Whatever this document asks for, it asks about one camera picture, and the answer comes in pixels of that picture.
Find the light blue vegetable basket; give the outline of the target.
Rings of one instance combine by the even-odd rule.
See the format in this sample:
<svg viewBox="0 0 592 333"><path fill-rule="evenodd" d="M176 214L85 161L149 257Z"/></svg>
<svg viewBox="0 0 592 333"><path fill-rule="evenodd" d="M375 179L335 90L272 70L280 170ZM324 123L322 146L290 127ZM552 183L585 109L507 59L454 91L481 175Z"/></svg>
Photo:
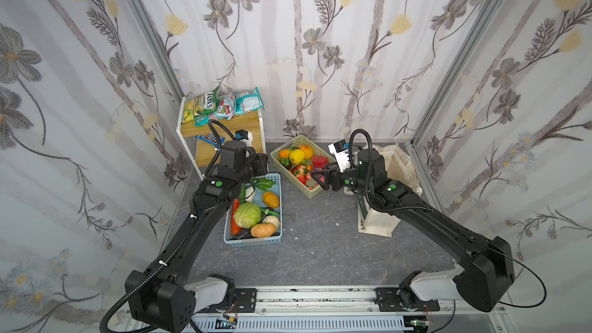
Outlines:
<svg viewBox="0 0 592 333"><path fill-rule="evenodd" d="M226 214L224 243L232 247L279 243L282 214L280 175L254 177L241 187Z"/></svg>

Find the cream canvas grocery bag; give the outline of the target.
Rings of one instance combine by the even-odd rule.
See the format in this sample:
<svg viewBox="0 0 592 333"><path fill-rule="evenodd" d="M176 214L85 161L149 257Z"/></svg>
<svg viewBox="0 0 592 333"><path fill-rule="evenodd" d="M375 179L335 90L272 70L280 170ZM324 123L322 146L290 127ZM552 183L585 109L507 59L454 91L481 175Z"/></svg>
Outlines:
<svg viewBox="0 0 592 333"><path fill-rule="evenodd" d="M379 187L375 183L376 194L383 194L387 200L388 206L393 206L394 202L390 200L390 195L396 191L400 194L400 183L405 184L418 196L422 195L419 175L412 158L404 150L404 146L394 143L388 146L374 146L385 162L386 177L389 182ZM372 207L365 197L358 199L358 232L362 234L371 234L380 237L391 237L393 231L399 225L401 220L388 212L377 211Z"/></svg>

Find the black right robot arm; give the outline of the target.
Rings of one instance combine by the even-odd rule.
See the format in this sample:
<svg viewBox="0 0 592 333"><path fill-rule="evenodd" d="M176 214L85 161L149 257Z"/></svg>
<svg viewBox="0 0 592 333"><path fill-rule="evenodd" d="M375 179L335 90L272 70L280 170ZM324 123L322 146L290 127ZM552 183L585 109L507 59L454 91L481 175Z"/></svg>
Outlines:
<svg viewBox="0 0 592 333"><path fill-rule="evenodd" d="M501 237L488 238L447 217L430 206L411 187L387 176L385 160L373 147L364 129L367 147L353 153L353 140L329 146L336 158L312 176L326 191L348 188L371 209L397 217L439 245L456 262L453 269L439 272L414 271L399 284L397 303L414 310L427 302L462 299L472 308L491 312L516 280L510 244Z"/></svg>

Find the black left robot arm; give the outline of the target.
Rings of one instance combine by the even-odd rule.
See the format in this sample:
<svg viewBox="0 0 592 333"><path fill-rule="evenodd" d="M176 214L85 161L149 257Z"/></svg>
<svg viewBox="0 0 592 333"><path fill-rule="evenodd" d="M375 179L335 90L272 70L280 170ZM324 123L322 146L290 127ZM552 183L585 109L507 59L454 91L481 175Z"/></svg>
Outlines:
<svg viewBox="0 0 592 333"><path fill-rule="evenodd" d="M182 332L196 311L226 300L231 280L208 277L206 298L185 285L194 261L214 226L238 199L241 187L253 177L268 173L269 157L234 138L219 144L207 173L193 193L190 212L170 243L145 271L132 271L125 295L106 312L100 331L109 332L109 321L129 306L133 319L145 323L143 332L163 329Z"/></svg>

